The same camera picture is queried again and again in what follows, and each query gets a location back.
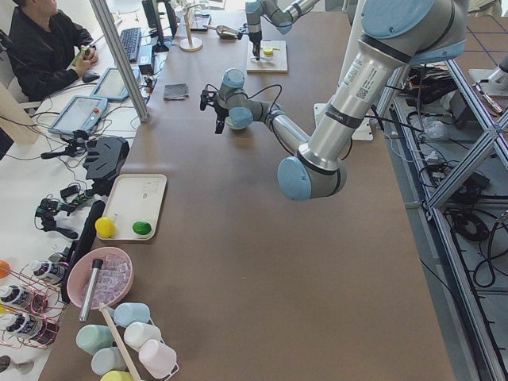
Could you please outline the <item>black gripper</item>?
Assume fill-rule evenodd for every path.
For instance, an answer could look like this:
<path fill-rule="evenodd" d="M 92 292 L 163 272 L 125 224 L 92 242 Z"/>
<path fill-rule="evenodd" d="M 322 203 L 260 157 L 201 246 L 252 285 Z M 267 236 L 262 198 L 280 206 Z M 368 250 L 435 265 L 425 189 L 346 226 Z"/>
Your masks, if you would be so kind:
<path fill-rule="evenodd" d="M 254 41 L 252 43 L 252 54 L 254 55 L 256 61 L 260 61 L 260 48 L 260 41 Z"/>
<path fill-rule="evenodd" d="M 215 122 L 215 134 L 222 134 L 227 117 L 227 109 L 220 103 L 218 89 L 209 83 L 203 88 L 199 98 L 199 109 L 204 111 L 209 106 L 214 109 L 217 119 Z"/>

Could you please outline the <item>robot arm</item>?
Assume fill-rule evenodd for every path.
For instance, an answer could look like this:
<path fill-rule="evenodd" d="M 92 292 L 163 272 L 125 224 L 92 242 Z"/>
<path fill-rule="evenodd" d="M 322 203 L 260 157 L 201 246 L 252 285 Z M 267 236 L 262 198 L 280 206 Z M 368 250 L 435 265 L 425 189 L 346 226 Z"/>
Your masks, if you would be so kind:
<path fill-rule="evenodd" d="M 203 89 L 200 109 L 214 109 L 215 132 L 225 121 L 238 129 L 264 123 L 291 153 L 278 166 L 286 197 L 296 201 L 329 197 L 346 182 L 343 148 L 367 116 L 393 72 L 410 64 L 430 64 L 461 55 L 468 24 L 467 1 L 366 1 L 357 16 L 358 52 L 311 135 L 300 129 L 276 102 L 251 99 L 244 73 L 225 71 L 217 90 Z"/>
<path fill-rule="evenodd" d="M 263 40 L 261 18 L 274 25 L 281 34 L 288 33 L 292 25 L 302 16 L 309 13 L 318 3 L 315 0 L 293 1 L 285 9 L 281 9 L 275 0 L 254 0 L 245 2 L 245 16 L 248 37 L 252 43 L 252 54 L 260 60 L 261 41 Z"/>

